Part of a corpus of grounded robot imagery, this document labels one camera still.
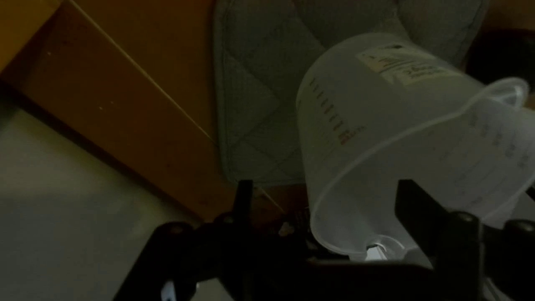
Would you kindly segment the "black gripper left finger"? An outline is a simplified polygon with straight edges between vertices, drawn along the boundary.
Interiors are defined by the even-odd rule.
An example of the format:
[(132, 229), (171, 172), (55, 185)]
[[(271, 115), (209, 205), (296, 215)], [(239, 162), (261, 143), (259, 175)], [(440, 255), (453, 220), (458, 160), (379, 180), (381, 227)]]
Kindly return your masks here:
[(237, 184), (231, 212), (222, 217), (221, 254), (226, 266), (246, 266), (259, 255), (259, 237), (252, 227), (252, 180)]

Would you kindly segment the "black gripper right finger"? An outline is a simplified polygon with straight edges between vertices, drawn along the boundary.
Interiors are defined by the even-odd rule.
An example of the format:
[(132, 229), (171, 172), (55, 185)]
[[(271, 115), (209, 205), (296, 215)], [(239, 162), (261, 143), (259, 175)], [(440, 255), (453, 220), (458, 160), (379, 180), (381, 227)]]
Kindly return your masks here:
[(448, 210), (415, 180), (396, 187), (395, 215), (443, 276), (480, 277), (480, 220)]

